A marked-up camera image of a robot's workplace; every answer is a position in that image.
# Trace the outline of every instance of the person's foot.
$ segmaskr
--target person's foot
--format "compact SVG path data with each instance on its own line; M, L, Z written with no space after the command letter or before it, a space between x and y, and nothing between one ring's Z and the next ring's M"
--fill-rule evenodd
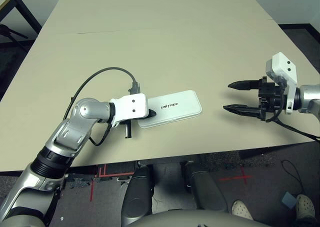
M248 220L252 220L252 221L254 220L248 208L246 207L245 203L243 203L241 200L236 200L235 202L233 202L232 208L231 208L231 214L234 216L246 218Z
M308 196L299 194L296 197L296 219L303 218L314 218L315 217L315 207L311 199Z

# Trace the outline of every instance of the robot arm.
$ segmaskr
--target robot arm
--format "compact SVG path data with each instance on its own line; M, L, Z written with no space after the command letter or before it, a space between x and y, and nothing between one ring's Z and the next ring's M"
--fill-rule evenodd
M300 113L311 113L320 121L319 84L297 88L296 66L281 52L266 62L266 74L274 82L267 82L267 77L264 76L259 80L241 80L228 85L236 90L258 90L258 107L230 104L223 108L234 114L257 117L262 121L266 120L266 113L285 110L286 114L291 114L298 110Z
M143 93L99 102L84 98L70 119L53 132L35 160L23 171L0 207L0 226L48 226L67 169L88 141L95 123L112 127L123 121L154 116Z

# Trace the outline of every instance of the white power bank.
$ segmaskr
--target white power bank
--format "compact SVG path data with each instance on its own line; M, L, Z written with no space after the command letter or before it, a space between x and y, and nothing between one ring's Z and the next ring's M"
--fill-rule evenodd
M156 116L139 119L138 124L141 128L188 119L198 116L202 111L196 92L193 90L149 98L147 106L156 112Z

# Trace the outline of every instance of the blue object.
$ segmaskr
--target blue object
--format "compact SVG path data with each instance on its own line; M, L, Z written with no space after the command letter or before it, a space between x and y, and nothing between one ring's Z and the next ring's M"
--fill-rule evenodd
M290 194L288 191L285 192L281 202L287 206L290 210L292 210L293 207L295 207L297 203L297 199L293 197L292 194Z

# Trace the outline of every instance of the table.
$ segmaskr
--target table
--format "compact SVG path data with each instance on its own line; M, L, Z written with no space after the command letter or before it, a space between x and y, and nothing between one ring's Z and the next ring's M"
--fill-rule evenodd
M34 31L39 34L42 26L22 0L0 0L0 21L2 21L14 7L20 12Z
M258 105L258 92L228 89L265 75L283 52L298 84L319 74L255 0L59 0L0 103L0 170L22 170L62 121L70 97L105 67L132 72L148 98L194 90L200 116L141 129L112 129L99 147L89 141L73 166L244 150L310 141L275 123L238 116L223 105ZM120 71L97 76L79 95L109 101L128 94ZM311 114L281 115L284 123L318 134ZM98 140L105 125L96 124Z

